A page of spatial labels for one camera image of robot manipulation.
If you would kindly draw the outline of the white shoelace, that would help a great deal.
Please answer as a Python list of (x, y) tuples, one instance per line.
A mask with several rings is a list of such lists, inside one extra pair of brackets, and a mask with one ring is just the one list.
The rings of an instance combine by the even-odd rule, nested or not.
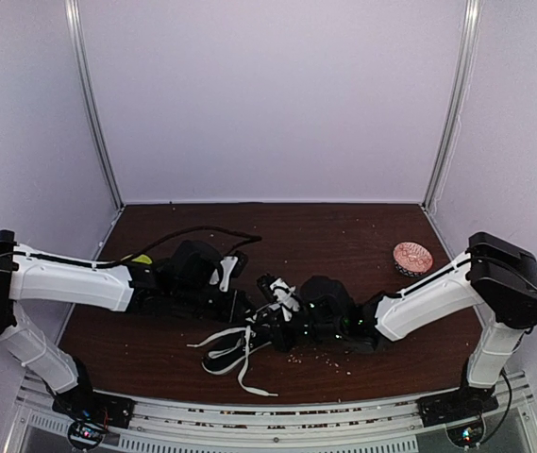
[(286, 314), (291, 315), (292, 312), (279, 304), (269, 304), (258, 309), (240, 325), (228, 327), (200, 343), (187, 346), (203, 348), (210, 345), (201, 361), (207, 373), (223, 376), (239, 368), (237, 381), (244, 391), (261, 397), (278, 397), (278, 393), (246, 385), (244, 379), (250, 368), (250, 358), (256, 352), (266, 346), (272, 346), (279, 352), (288, 352), (294, 346), (295, 332)]

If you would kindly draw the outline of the black white canvas sneaker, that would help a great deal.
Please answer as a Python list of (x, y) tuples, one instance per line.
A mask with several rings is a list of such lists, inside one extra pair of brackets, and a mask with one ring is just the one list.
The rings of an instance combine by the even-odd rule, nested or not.
[(210, 340), (213, 347), (201, 361), (202, 368), (215, 376), (246, 364), (250, 356), (272, 343), (272, 335), (264, 327), (234, 327), (218, 332)]

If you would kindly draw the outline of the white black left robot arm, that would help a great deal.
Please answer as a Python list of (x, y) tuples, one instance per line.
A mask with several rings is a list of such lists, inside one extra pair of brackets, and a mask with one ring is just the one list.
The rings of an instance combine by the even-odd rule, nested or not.
[(208, 243), (190, 240), (162, 260), (151, 260), (145, 251), (117, 261), (77, 260), (17, 243), (12, 231), (0, 230), (0, 344), (45, 382), (65, 410), (92, 419), (102, 400), (85, 365), (47, 339), (22, 301), (130, 314), (190, 314), (235, 323), (254, 309), (233, 284), (246, 264), (241, 251), (223, 255)]

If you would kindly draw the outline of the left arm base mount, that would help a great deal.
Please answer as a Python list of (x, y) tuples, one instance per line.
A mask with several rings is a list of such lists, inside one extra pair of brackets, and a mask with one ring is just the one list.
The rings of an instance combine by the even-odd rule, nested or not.
[(133, 416), (133, 399), (94, 392), (88, 406), (77, 406), (64, 395), (54, 395), (52, 410), (71, 419), (66, 438), (76, 451), (88, 452), (113, 435), (113, 428), (126, 429)]

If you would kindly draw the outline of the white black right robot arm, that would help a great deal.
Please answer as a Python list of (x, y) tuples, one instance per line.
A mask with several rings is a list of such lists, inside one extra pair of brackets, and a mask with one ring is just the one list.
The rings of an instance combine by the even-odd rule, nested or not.
[(324, 276), (311, 277), (299, 289), (268, 277), (260, 288), (281, 311), (272, 324), (279, 350), (308, 335), (372, 353), (453, 313), (487, 307), (489, 322), (449, 399), (450, 409), (462, 417), (490, 398), (522, 337), (537, 326), (536, 258), (486, 232), (473, 234), (467, 249), (439, 271), (397, 292), (381, 291), (363, 304), (353, 301), (342, 282)]

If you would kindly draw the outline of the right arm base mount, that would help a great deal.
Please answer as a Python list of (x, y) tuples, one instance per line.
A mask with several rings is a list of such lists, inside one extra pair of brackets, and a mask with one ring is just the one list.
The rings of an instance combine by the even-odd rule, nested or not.
[(457, 392), (425, 396), (417, 401), (425, 428), (445, 426), (446, 436), (456, 447), (477, 447), (486, 438), (483, 415), (499, 405), (495, 397), (462, 399)]

